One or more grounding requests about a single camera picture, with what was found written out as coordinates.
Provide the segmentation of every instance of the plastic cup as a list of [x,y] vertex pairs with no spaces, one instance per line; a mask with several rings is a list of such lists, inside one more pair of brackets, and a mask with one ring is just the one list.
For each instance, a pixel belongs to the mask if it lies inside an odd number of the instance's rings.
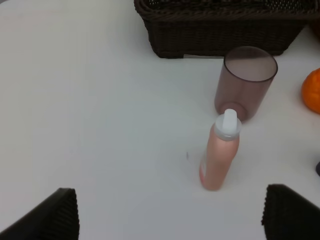
[[266,51],[241,46],[224,57],[214,105],[219,114],[234,109],[241,121],[257,112],[274,77],[278,64]]

